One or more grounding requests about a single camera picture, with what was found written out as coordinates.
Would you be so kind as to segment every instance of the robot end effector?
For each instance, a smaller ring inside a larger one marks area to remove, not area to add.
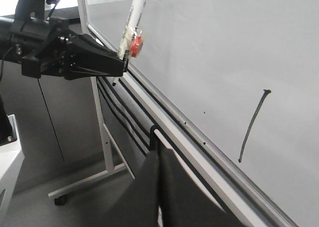
[[[19,0],[14,20],[0,17],[0,57],[5,53],[7,61],[21,64],[23,75],[35,78],[119,77],[128,65],[91,36],[71,31],[67,20],[45,20],[44,0]]]

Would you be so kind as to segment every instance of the hole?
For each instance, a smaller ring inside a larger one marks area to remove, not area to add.
[[[4,189],[4,190],[1,192],[1,194],[0,194],[0,208],[1,208],[2,203],[3,203],[4,194],[5,194],[5,189]]]

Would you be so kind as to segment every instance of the bolt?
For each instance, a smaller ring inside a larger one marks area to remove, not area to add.
[[[21,44],[18,44],[16,46],[16,50],[15,50],[16,54],[21,56],[22,55],[22,47],[21,47]]]
[[[60,39],[61,42],[64,42],[65,37],[64,36],[59,36],[59,39]]]

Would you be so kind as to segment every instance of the dry erase marker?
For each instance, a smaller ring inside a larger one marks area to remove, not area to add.
[[[140,20],[142,17],[142,12],[146,5],[146,1],[147,0],[132,1],[131,10],[125,24],[122,40],[120,43],[120,48],[118,51],[118,58],[121,60],[129,59],[131,41],[134,37],[134,32],[138,30]],[[118,80],[118,77],[114,77],[112,85],[115,86]]]

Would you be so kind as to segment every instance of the cabinet door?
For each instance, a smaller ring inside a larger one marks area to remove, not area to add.
[[[43,76],[40,83],[65,164],[102,152],[90,78]]]
[[[21,66],[6,62],[0,83],[7,114],[18,123],[25,155],[16,190],[24,190],[50,178],[64,163],[37,79],[21,75]]]

